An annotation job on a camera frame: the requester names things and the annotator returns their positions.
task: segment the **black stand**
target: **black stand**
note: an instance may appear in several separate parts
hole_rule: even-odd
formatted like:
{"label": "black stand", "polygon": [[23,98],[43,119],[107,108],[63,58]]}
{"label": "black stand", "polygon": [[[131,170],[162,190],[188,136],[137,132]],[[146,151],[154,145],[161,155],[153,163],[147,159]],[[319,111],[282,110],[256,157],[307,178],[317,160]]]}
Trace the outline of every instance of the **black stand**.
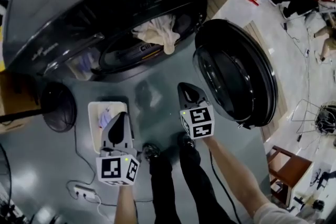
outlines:
{"label": "black stand", "polygon": [[0,123],[43,114],[46,124],[55,132],[69,131],[76,122],[77,108],[70,90],[58,82],[49,83],[43,90],[41,109],[0,116]]}

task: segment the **white cloth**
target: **white cloth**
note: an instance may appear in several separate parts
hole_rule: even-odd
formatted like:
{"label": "white cloth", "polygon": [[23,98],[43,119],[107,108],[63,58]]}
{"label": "white cloth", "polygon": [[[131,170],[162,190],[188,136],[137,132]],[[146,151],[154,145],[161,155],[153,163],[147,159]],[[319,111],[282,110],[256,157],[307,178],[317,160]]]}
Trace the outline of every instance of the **white cloth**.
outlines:
{"label": "white cloth", "polygon": [[166,54],[172,54],[175,50],[175,42],[180,38],[180,35],[172,30],[174,24],[175,16],[163,15],[137,26],[132,33],[147,43],[162,45]]}
{"label": "white cloth", "polygon": [[292,216],[288,211],[268,203],[261,206],[253,217],[255,224],[308,224],[305,220]]}

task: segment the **black shoe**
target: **black shoe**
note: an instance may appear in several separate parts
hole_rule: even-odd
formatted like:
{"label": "black shoe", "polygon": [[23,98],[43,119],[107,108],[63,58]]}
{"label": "black shoe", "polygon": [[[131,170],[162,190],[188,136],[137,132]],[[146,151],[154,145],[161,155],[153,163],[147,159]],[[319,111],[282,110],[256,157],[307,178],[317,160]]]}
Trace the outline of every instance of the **black shoe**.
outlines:
{"label": "black shoe", "polygon": [[177,137],[177,144],[180,148],[190,146],[195,148],[195,142],[191,139],[191,137],[187,133],[180,133]]}
{"label": "black shoe", "polygon": [[153,158],[159,157],[160,153],[161,153],[160,149],[154,144],[145,143],[142,146],[142,154],[148,162],[150,162],[151,159]]}

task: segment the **white cable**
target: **white cable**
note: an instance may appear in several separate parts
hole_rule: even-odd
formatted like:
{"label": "white cable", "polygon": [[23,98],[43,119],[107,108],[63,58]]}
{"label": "white cable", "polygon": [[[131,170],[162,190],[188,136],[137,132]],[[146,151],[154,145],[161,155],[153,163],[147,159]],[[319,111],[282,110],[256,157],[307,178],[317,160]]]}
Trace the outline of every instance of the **white cable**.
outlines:
{"label": "white cable", "polygon": [[99,210],[99,206],[101,205],[101,199],[100,199],[100,197],[99,197],[98,194],[96,194],[96,196],[97,196],[97,198],[98,198],[98,200],[99,200],[99,204],[98,204],[98,206],[97,206],[97,212],[98,212],[98,214],[100,214],[102,217],[107,218],[107,219],[109,220],[109,222],[111,222],[111,220],[109,219],[108,216],[106,216],[105,214],[102,214],[102,213],[100,212],[100,210]]}

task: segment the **power strip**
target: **power strip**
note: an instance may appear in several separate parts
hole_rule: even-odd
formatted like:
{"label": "power strip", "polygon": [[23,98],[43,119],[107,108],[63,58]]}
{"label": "power strip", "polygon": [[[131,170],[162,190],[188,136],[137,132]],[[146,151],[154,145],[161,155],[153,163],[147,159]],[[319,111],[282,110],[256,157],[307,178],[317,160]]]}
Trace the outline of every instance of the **power strip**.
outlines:
{"label": "power strip", "polygon": [[86,188],[86,187],[79,186],[79,185],[76,185],[73,188],[74,188],[73,190],[75,191],[77,195],[83,196],[85,198],[90,198],[90,199],[96,198],[96,191],[92,188]]}

